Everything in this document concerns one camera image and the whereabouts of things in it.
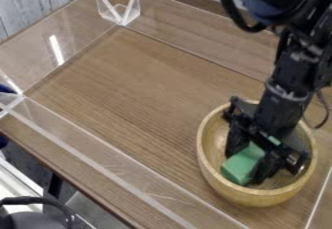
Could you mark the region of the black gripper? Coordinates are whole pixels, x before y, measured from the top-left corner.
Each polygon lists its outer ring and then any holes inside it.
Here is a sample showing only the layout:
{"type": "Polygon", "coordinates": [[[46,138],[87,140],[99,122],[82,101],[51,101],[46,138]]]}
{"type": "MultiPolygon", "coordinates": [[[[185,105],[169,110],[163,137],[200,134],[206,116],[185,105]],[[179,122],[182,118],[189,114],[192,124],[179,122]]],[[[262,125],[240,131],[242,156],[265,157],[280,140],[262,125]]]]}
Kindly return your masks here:
{"type": "Polygon", "coordinates": [[[299,175],[312,158],[305,147],[288,142],[303,116],[304,99],[285,97],[271,87],[257,104],[238,96],[229,99],[224,111],[229,123],[226,158],[240,153],[250,142],[267,153],[250,171],[250,184],[262,183],[280,169],[299,175]]]}

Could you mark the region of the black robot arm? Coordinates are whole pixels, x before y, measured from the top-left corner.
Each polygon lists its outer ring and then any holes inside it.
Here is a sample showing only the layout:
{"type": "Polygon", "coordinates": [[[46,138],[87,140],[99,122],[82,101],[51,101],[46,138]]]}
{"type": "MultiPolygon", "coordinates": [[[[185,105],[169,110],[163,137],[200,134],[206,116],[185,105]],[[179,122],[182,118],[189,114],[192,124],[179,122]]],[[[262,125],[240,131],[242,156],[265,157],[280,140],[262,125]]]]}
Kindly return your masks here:
{"type": "Polygon", "coordinates": [[[287,142],[313,97],[332,85],[332,0],[241,0],[257,20],[248,24],[233,0],[221,0],[234,24],[249,33],[279,27],[273,72],[258,103],[236,96],[224,118],[229,123],[222,176],[245,186],[279,170],[299,175],[312,154],[287,142]]]}

